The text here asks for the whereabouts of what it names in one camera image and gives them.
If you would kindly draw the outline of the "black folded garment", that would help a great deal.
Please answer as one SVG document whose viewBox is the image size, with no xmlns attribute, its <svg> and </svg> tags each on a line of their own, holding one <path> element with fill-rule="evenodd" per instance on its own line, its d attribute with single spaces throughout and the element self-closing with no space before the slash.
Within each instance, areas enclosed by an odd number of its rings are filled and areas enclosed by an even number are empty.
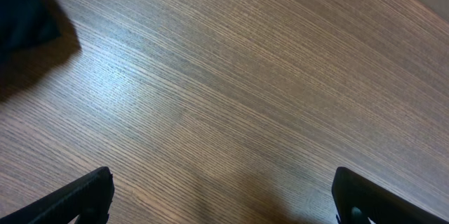
<svg viewBox="0 0 449 224">
<path fill-rule="evenodd" d="M 1 64 L 17 51 L 60 36 L 51 13 L 53 0 L 1 0 Z"/>
</svg>

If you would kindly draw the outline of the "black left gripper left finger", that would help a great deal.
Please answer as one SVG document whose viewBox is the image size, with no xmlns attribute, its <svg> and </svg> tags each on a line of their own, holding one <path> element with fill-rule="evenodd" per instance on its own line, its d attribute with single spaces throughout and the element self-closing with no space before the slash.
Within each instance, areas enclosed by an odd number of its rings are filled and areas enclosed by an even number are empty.
<svg viewBox="0 0 449 224">
<path fill-rule="evenodd" d="M 114 196 L 113 175 L 102 166 L 1 218 L 3 224 L 105 224 Z"/>
</svg>

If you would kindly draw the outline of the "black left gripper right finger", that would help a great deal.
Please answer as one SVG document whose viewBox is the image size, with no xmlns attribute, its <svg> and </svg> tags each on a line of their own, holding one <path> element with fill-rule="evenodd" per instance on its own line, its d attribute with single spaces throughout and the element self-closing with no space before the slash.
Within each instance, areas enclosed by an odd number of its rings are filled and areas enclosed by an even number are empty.
<svg viewBox="0 0 449 224">
<path fill-rule="evenodd" d="M 331 191 L 339 224 L 448 224 L 343 166 L 336 169 Z"/>
</svg>

